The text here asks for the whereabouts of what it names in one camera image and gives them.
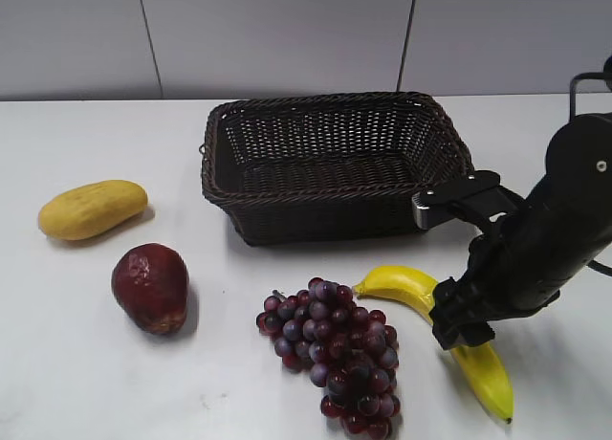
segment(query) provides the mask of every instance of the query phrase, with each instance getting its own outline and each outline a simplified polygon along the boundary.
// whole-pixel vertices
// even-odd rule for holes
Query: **grape stem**
[[[278,292],[276,289],[272,290],[272,295],[274,295],[275,297],[277,297],[281,301],[285,301],[287,299],[287,297],[285,297],[283,294]]]

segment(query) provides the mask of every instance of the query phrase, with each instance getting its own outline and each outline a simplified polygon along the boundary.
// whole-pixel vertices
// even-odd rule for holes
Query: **basket rim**
[[[312,103],[326,103],[338,101],[415,101],[422,102],[433,108],[433,115],[438,118],[441,124],[447,129],[448,140],[456,150],[458,158],[461,160],[461,173],[468,175],[474,171],[471,163],[471,155],[468,147],[459,137],[454,128],[452,120],[446,114],[443,107],[430,95],[415,91],[410,92],[364,92],[364,93],[335,93],[330,95],[291,97],[276,99],[245,99],[233,102],[225,102],[213,108],[208,115],[208,122],[205,132],[205,141],[200,145],[202,154],[202,193],[211,203],[220,207],[229,208],[233,205],[259,206],[266,204],[296,204],[312,203],[321,201],[337,201],[355,198],[379,198],[385,196],[399,196],[414,194],[417,190],[424,187],[435,187],[438,183],[430,182],[409,182],[398,184],[371,184],[356,187],[330,187],[322,189],[291,190],[282,192],[247,193],[243,191],[226,191],[217,186],[215,181],[215,152],[217,144],[217,132],[219,123],[229,111],[244,108],[273,108],[276,106],[304,105]]]

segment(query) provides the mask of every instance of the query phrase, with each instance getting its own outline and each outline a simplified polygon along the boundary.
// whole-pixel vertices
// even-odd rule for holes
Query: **grapes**
[[[329,320],[320,320],[315,326],[315,338],[318,341],[327,341],[332,335],[332,323]]]
[[[344,308],[339,308],[332,313],[333,323],[345,323],[348,320],[348,311]]]
[[[384,315],[384,312],[379,309],[373,309],[370,311],[370,320],[380,322],[382,325],[386,324],[386,316]]]
[[[332,359],[336,360],[342,358],[342,356],[344,356],[344,354],[350,350],[348,339],[346,338],[346,335],[343,334],[336,334],[329,341],[328,347],[329,355],[332,357]]]
[[[270,313],[271,311],[276,311],[276,308],[278,307],[279,304],[280,304],[280,299],[278,299],[274,295],[271,295],[267,297],[266,300],[264,301],[264,311],[266,311],[267,313]]]
[[[384,417],[376,419],[367,427],[367,433],[372,440],[383,440],[391,431],[391,423]]]
[[[285,337],[280,337],[274,342],[274,352],[278,357],[287,357],[294,353],[294,347]]]
[[[376,320],[370,320],[368,322],[367,331],[382,335],[382,338],[384,339],[384,325],[382,325],[380,322]]]
[[[379,412],[381,399],[378,395],[364,395],[357,401],[357,409],[363,416],[374,416]]]
[[[283,364],[293,371],[301,371],[302,362],[296,354],[283,357]]]
[[[351,311],[351,320],[356,325],[366,325],[369,315],[367,314],[367,309],[362,307],[357,307],[353,311]]]
[[[336,290],[332,282],[319,282],[315,287],[315,295],[320,301],[328,302],[336,297]]]
[[[307,290],[300,290],[297,292],[297,302],[300,306],[306,306],[310,304],[310,294]]]
[[[389,394],[383,394],[381,396],[381,405],[379,407],[379,416],[382,418],[390,418],[393,416],[393,411],[395,411],[395,405],[393,404],[393,399]]]
[[[304,325],[302,326],[302,335],[304,335],[304,339],[308,341],[315,340],[315,327],[316,326],[317,326],[317,323],[312,319],[308,319],[304,322]]]
[[[344,414],[344,410],[334,405],[329,396],[326,395],[321,400],[321,413],[328,418],[338,418]]]
[[[255,319],[255,323],[257,324],[257,328],[259,329],[260,332],[265,331],[264,321],[266,320],[267,316],[268,316],[268,313],[259,313],[257,315],[257,319]]]
[[[310,343],[307,341],[298,341],[295,344],[295,353],[301,360],[310,359],[309,350],[310,350]]]
[[[289,320],[294,316],[296,308],[297,307],[295,305],[285,300],[278,305],[278,307],[276,308],[276,313],[280,316],[281,319]]]
[[[308,354],[314,363],[324,363],[327,361],[327,350],[322,342],[313,342],[308,349]]]
[[[336,289],[336,298],[338,303],[347,305],[353,300],[353,291],[350,287],[339,285]]]
[[[362,433],[367,429],[367,421],[360,414],[349,414],[347,416],[342,416],[342,427],[348,433]]]
[[[370,377],[370,367],[362,359],[349,361],[344,369],[351,381],[356,384],[366,382]]]
[[[372,357],[381,356],[386,349],[384,337],[378,333],[367,332],[365,335],[363,335],[361,341],[363,343],[363,350]]]
[[[325,387],[328,374],[329,367],[325,363],[315,363],[310,369],[310,381],[317,387]]]
[[[314,320],[323,320],[329,316],[329,308],[320,301],[313,301],[308,307],[310,317]]]
[[[395,352],[395,349],[393,349],[392,347],[387,347],[384,351],[384,354],[379,357],[379,365],[382,368],[393,368],[395,365],[397,365],[397,363],[398,353]]]
[[[274,334],[279,332],[282,327],[282,319],[274,313],[268,313],[268,316],[264,320],[264,330],[267,333]]]
[[[289,295],[285,301],[292,304],[295,308],[299,306],[299,300],[297,299],[297,296],[295,295]]]
[[[308,314],[308,306],[298,306],[294,313],[294,319],[299,323],[304,323],[310,314]]]
[[[313,277],[308,281],[308,289],[314,289],[317,284],[319,284],[319,282],[323,282],[323,279],[321,279],[320,277]]]
[[[336,395],[346,395],[349,389],[346,375],[341,371],[330,371],[329,375],[327,376],[327,388],[330,392]]]
[[[302,327],[295,319],[287,320],[283,325],[283,335],[289,341],[298,341],[302,338]]]
[[[381,368],[374,368],[370,374],[368,387],[375,394],[382,394],[389,387],[389,375]]]
[[[348,336],[348,340],[351,343],[353,349],[363,349],[363,333],[359,330],[354,330]]]
[[[353,296],[346,285],[314,277],[308,290],[267,297],[255,322],[287,369],[305,369],[314,385],[325,388],[324,416],[340,418],[348,433],[367,431],[371,440],[384,440],[401,409],[393,393],[397,331],[383,311],[368,312]]]
[[[395,416],[400,412],[402,408],[402,404],[400,403],[400,399],[398,399],[395,395],[391,394],[391,400],[393,401],[393,414],[391,416]]]
[[[386,341],[386,345],[390,347],[394,347],[394,344],[398,342],[398,332],[391,325],[386,325],[384,327],[384,340]]]

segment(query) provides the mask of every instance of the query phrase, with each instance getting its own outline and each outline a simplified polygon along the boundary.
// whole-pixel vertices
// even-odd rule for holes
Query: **yellow squash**
[[[358,297],[393,299],[414,309],[431,323],[432,292],[438,282],[425,273],[406,266],[380,266],[355,286]],[[490,344],[459,346],[450,350],[480,403],[497,417],[510,423],[514,412],[513,387],[499,356]]]
[[[107,180],[56,196],[38,213],[38,227],[53,238],[78,241],[114,228],[142,212],[147,203],[141,186]]]

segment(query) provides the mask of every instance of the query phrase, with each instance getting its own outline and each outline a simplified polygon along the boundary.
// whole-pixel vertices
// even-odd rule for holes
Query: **white wall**
[[[144,6],[167,98],[251,98],[394,89],[410,1]],[[612,54],[610,1],[418,0],[403,89],[566,92]],[[0,0],[0,100],[160,94],[140,0]]]
[[[0,99],[159,94],[139,0],[0,0]]]
[[[395,89],[410,0],[144,0],[164,93]]]
[[[404,89],[567,92],[612,54],[612,0],[418,0]],[[602,84],[580,86],[605,91]]]

